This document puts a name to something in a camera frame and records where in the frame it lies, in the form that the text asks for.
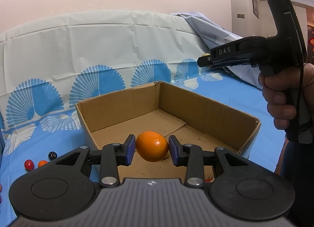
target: gray ribbed plate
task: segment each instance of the gray ribbed plate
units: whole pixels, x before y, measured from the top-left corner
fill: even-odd
[[[220,212],[201,189],[179,179],[126,178],[116,188],[102,189],[80,214],[57,222],[18,218],[12,227],[292,227],[283,217],[268,222],[244,222]]]

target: human hand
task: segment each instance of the human hand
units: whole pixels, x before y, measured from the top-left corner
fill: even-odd
[[[258,81],[263,87],[263,97],[268,102],[267,111],[274,117],[274,125],[278,130],[284,130],[289,126],[289,120],[296,116],[296,108],[286,105],[286,95],[283,90],[298,89],[300,81],[300,69],[287,68],[280,73],[265,77],[260,74]],[[304,65],[303,94],[309,107],[314,134],[314,65]]]

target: small orange fruit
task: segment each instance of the small orange fruit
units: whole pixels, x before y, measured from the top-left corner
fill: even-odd
[[[38,167],[41,167],[41,166],[45,165],[46,163],[48,163],[48,161],[42,160],[38,163]]]
[[[160,161],[168,150],[167,140],[157,132],[144,131],[136,139],[136,151],[146,161]]]

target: metal screw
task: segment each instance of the metal screw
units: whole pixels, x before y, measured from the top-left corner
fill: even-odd
[[[113,185],[117,182],[117,179],[114,178],[113,176],[106,176],[101,179],[101,182],[105,185]]]
[[[187,180],[187,183],[189,185],[194,185],[194,186],[198,186],[198,185],[201,185],[203,183],[203,180],[198,178],[198,177],[190,177],[188,180]]]

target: cardboard box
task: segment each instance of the cardboard box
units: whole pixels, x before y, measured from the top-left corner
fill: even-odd
[[[84,100],[76,105],[86,144],[100,150],[106,144],[124,143],[151,130],[174,134],[181,144],[213,151],[217,146],[243,153],[254,141],[260,121],[244,112],[165,82],[150,83]],[[212,167],[205,166],[205,178]],[[181,178],[186,167],[175,167],[171,157],[151,163],[135,152],[132,164],[118,167],[120,179]]]

